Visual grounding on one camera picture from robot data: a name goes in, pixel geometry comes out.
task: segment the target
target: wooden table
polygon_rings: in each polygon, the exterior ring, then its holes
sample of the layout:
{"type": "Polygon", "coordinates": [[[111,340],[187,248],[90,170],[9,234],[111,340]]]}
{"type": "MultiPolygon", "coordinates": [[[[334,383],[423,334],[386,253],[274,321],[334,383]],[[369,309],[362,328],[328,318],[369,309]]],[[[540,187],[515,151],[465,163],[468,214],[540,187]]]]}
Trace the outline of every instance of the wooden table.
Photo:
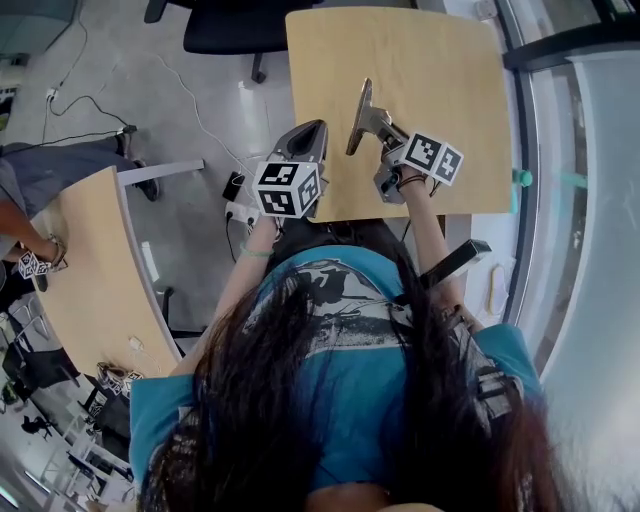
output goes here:
{"type": "Polygon", "coordinates": [[[98,362],[168,375],[180,354],[162,318],[127,208],[125,185],[202,168],[202,160],[116,173],[100,171],[64,190],[34,224],[67,244],[69,267],[37,292],[56,337],[78,371],[98,362]],[[142,342],[136,353],[130,340],[142,342]]]}
{"type": "Polygon", "coordinates": [[[381,145],[347,140],[366,77],[373,103],[406,132],[421,131],[462,151],[452,187],[435,196],[438,214],[508,212],[511,148],[502,59],[490,28],[444,14],[386,7],[313,9],[287,16],[296,122],[329,127],[318,222],[402,217],[373,184],[381,145]]]}

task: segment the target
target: concrete floor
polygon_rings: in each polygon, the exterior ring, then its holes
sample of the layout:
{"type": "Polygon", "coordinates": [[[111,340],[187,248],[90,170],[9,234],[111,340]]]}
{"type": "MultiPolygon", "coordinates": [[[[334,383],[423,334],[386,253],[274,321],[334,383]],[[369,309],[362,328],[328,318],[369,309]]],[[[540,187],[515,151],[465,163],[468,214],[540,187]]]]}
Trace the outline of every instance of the concrete floor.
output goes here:
{"type": "MultiPolygon", "coordinates": [[[[347,3],[408,6],[406,0],[331,0],[323,5],[347,3]]],[[[87,46],[53,108],[60,112],[89,94],[103,109],[138,126],[132,144],[135,157],[149,164],[205,160],[202,172],[164,178],[162,198],[156,203],[146,201],[137,189],[128,191],[136,236],[140,243],[148,243],[158,271],[154,286],[158,291],[166,286],[176,290],[171,326],[201,328],[209,322],[233,266],[221,193],[239,165],[200,129],[191,97],[158,55],[195,94],[206,129],[250,168],[294,126],[288,57],[286,52],[265,55],[267,80],[258,86],[249,79],[251,56],[185,53],[182,39],[189,11],[169,5],[159,23],[146,25],[146,4],[146,0],[85,0],[81,19],[89,33],[87,46]]],[[[58,86],[83,41],[84,32],[76,22],[44,55],[31,60],[5,143],[42,141],[46,92],[58,86]]],[[[64,117],[48,116],[45,137],[51,141],[120,125],[81,100],[64,117]]],[[[244,230],[232,222],[230,231],[238,251],[244,230]]]]}

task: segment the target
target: graphic print t-shirt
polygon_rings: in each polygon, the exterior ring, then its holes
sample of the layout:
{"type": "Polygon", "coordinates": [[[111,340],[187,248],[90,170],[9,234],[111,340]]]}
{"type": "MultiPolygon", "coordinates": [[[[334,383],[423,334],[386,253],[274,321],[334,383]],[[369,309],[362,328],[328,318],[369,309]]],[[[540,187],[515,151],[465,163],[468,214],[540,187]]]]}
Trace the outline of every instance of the graphic print t-shirt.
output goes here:
{"type": "MultiPolygon", "coordinates": [[[[411,310],[393,304],[359,270],[337,260],[319,260],[296,268],[310,287],[313,301],[311,342],[308,358],[325,351],[399,347],[389,315],[410,327],[411,310]]],[[[263,301],[254,309],[248,323],[260,314],[263,301]]]]}
{"type": "MultiPolygon", "coordinates": [[[[309,491],[346,482],[384,486],[390,475],[381,433],[400,432],[406,381],[404,355],[390,315],[401,334],[411,325],[410,309],[392,302],[403,291],[397,268],[361,247],[303,251],[267,276],[248,323],[260,314],[274,285],[291,267],[310,284],[315,306],[315,334],[298,377],[300,397],[311,400],[321,382],[321,392],[326,393],[318,403],[328,405],[315,415],[326,425],[326,435],[309,491]]],[[[476,333],[474,339],[505,373],[521,378],[527,393],[540,392],[518,329],[498,325],[476,333]]],[[[138,481],[179,421],[179,411],[192,404],[192,376],[133,383],[130,460],[138,481]]]]}

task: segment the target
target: wrist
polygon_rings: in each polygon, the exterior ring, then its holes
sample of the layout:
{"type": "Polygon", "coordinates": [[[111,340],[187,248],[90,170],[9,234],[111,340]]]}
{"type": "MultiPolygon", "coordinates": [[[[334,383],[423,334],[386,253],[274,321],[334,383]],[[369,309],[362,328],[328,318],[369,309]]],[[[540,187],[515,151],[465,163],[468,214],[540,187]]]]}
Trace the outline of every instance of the wrist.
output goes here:
{"type": "Polygon", "coordinates": [[[400,195],[402,195],[405,201],[412,200],[414,197],[415,198],[422,198],[424,196],[426,196],[427,198],[429,197],[429,194],[427,193],[427,186],[425,182],[422,180],[410,181],[404,184],[402,187],[400,187],[398,191],[400,192],[400,195]]]}
{"type": "Polygon", "coordinates": [[[422,176],[424,173],[414,169],[413,167],[409,167],[408,165],[403,165],[400,169],[400,178],[402,180],[406,180],[407,178],[411,178],[413,176],[422,176]]]}
{"type": "Polygon", "coordinates": [[[273,217],[261,216],[245,246],[251,251],[269,251],[273,247],[277,235],[278,228],[273,217]]]}

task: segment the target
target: bracelet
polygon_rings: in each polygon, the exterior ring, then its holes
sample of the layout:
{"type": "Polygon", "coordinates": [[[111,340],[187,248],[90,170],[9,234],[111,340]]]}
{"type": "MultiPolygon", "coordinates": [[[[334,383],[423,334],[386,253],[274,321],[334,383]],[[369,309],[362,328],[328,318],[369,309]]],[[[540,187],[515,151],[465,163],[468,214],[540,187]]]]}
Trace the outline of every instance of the bracelet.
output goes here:
{"type": "Polygon", "coordinates": [[[273,249],[271,249],[270,251],[252,251],[250,249],[247,249],[244,245],[244,242],[240,244],[240,251],[242,251],[242,254],[253,256],[254,258],[269,258],[273,254],[273,249]]]}
{"type": "Polygon", "coordinates": [[[400,183],[398,183],[396,185],[396,188],[400,190],[407,183],[411,183],[412,181],[421,181],[422,183],[425,183],[427,181],[427,177],[424,174],[416,174],[415,176],[409,176],[407,179],[402,180],[400,183]]]}

